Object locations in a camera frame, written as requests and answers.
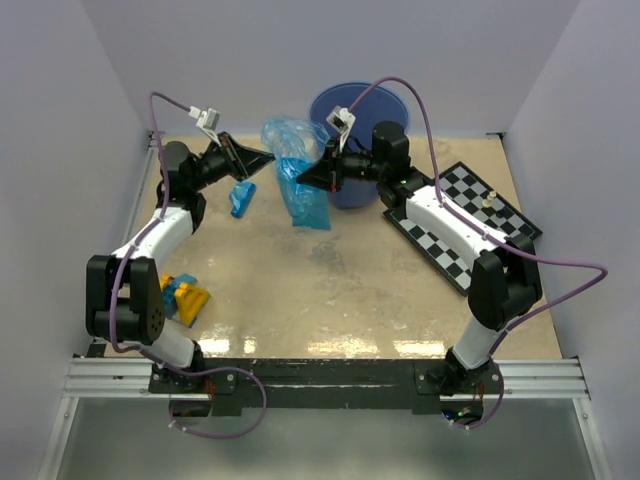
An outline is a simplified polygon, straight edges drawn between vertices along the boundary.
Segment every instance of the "wall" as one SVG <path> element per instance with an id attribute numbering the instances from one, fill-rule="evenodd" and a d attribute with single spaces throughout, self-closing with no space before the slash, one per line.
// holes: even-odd
<path id="1" fill-rule="evenodd" d="M 77 0 L 3 2 L 0 64 L 0 478 L 25 479 L 89 342 L 85 264 L 124 233 L 143 128 Z"/>
<path id="2" fill-rule="evenodd" d="M 638 478 L 640 421 L 640 3 L 582 0 L 506 136 L 540 251 L 597 259 L 610 276 L 556 308 L 563 352 L 580 355 L 616 478 Z M 550 297 L 582 272 L 543 270 Z"/>
<path id="3" fill-rule="evenodd" d="M 222 112 L 255 133 L 271 115 L 306 116 L 323 89 L 400 75 L 440 133 L 504 131 L 579 0 L 82 0 L 144 121 L 146 92 Z M 419 112 L 407 92 L 413 129 Z M 188 118 L 166 111 L 161 128 Z"/>

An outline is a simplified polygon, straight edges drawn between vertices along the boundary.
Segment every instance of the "gray floor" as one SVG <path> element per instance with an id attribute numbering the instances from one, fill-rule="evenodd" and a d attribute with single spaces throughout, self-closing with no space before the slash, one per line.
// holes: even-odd
<path id="1" fill-rule="evenodd" d="M 201 427 L 231 431 L 256 413 Z M 570 400 L 508 400 L 470 433 L 404 411 L 270 410 L 233 441 L 167 425 L 166 400 L 81 400 L 59 478 L 593 478 Z"/>

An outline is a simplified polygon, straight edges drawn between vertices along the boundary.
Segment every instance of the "blue object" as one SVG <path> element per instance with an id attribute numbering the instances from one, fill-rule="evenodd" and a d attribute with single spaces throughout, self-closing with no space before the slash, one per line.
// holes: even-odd
<path id="1" fill-rule="evenodd" d="M 296 182 L 296 177 L 322 155 L 329 140 L 325 128 L 308 120 L 276 117 L 264 124 L 261 138 L 276 157 L 276 178 L 291 224 L 331 230 L 327 194 Z"/>
<path id="2" fill-rule="evenodd" d="M 335 85 L 322 92 L 311 104 L 309 118 L 312 122 L 323 125 L 330 135 L 336 131 L 327 123 L 327 116 L 337 106 L 349 107 L 351 103 L 369 86 L 364 82 L 348 82 Z M 356 123 L 351 135 L 371 148 L 371 136 L 376 123 L 392 120 L 402 125 L 405 130 L 409 125 L 409 110 L 404 102 L 392 91 L 376 87 L 353 110 Z M 370 182 L 345 180 L 342 190 L 329 194 L 329 200 L 337 208 L 358 208 L 369 205 L 378 198 L 376 185 Z"/>
<path id="3" fill-rule="evenodd" d="M 236 183 L 231 193 L 229 194 L 229 200 L 231 201 L 231 215 L 236 218 L 242 218 L 242 216 L 249 208 L 249 203 L 253 198 L 253 194 L 256 193 L 256 185 L 246 180 Z"/>
<path id="4" fill-rule="evenodd" d="M 188 283 L 189 285 L 195 285 L 198 283 L 196 277 L 183 273 L 173 279 L 173 281 L 162 290 L 162 303 L 164 303 L 164 312 L 167 318 L 173 318 L 178 311 L 178 304 L 176 303 L 176 290 L 180 288 L 180 284 Z"/>

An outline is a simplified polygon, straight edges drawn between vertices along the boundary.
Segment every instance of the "blue bin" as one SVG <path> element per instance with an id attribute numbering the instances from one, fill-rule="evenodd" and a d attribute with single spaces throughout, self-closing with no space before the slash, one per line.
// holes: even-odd
<path id="1" fill-rule="evenodd" d="M 327 116 L 336 105 L 349 107 L 351 103 L 369 86 L 364 82 L 348 82 L 335 85 L 322 92 L 311 104 L 309 118 L 312 122 L 321 123 L 334 136 L 336 131 L 327 123 Z M 392 120 L 402 125 L 405 130 L 409 125 L 409 111 L 402 100 L 390 90 L 382 87 L 369 93 L 353 110 L 356 123 L 351 135 L 371 148 L 373 127 L 383 120 Z M 345 180 L 342 190 L 329 195 L 329 200 L 337 208 L 359 208 L 373 203 L 378 198 L 376 185 L 370 182 Z"/>

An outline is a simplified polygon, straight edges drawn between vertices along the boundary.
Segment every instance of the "floor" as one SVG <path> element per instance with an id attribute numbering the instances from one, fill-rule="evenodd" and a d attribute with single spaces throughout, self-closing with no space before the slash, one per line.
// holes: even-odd
<path id="1" fill-rule="evenodd" d="M 195 152 L 205 137 L 180 138 Z M 257 138 L 238 139 L 259 147 Z M 465 162 L 513 205 L 518 200 L 498 139 L 437 139 L 441 169 Z M 411 139 L 413 165 L 432 175 L 426 141 Z M 140 226 L 154 204 L 156 173 Z M 380 202 L 331 210 L 329 232 L 291 226 L 272 168 L 242 219 L 230 215 L 234 181 L 204 191 L 206 216 L 162 268 L 194 275 L 211 293 L 191 329 L 209 356 L 434 358 L 463 332 L 466 299 L 382 217 Z M 560 358 L 548 313 L 514 331 L 497 358 Z"/>

